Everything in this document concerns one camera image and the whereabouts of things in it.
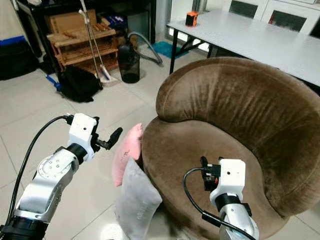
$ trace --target white table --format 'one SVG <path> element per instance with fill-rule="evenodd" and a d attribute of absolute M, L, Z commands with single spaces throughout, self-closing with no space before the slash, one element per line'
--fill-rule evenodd
<path fill-rule="evenodd" d="M 183 32 L 210 44 L 209 52 L 212 45 L 224 48 L 320 86 L 320 39 L 221 10 L 199 15 L 195 27 L 185 22 L 167 25 L 174 29 L 170 73 L 181 54 L 176 53 L 178 32 Z"/>

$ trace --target brown armchair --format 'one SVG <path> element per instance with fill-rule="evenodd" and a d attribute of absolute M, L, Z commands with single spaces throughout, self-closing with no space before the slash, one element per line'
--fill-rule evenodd
<path fill-rule="evenodd" d="M 244 202 L 260 239 L 320 200 L 320 98 L 271 66 L 222 57 L 193 62 L 162 84 L 142 139 L 144 169 L 165 208 L 199 239 L 219 239 L 187 199 L 182 178 L 200 157 L 246 163 Z M 187 181 L 200 207 L 217 215 L 200 173 Z"/>

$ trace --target gray pillow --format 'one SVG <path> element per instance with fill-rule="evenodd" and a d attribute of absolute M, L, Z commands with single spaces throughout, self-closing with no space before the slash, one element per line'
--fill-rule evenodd
<path fill-rule="evenodd" d="M 132 158 L 125 167 L 121 194 L 114 203 L 116 219 L 131 240 L 146 239 L 150 221 L 162 198 Z"/>

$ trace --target pink pillow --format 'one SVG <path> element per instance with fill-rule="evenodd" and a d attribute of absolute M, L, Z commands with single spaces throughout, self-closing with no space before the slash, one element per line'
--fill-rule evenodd
<path fill-rule="evenodd" d="M 131 158 L 138 160 L 141 153 L 141 137 L 144 132 L 142 123 L 138 123 L 126 134 L 116 149 L 112 163 L 112 179 L 116 187 L 122 184 L 127 163 Z"/>

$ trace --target cabinet door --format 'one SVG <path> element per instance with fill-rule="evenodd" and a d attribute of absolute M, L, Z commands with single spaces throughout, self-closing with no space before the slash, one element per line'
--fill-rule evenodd
<path fill-rule="evenodd" d="M 320 17 L 320 11 L 286 2 L 270 0 L 262 21 L 309 35 Z"/>
<path fill-rule="evenodd" d="M 268 0 L 225 0 L 223 10 L 261 20 Z"/>

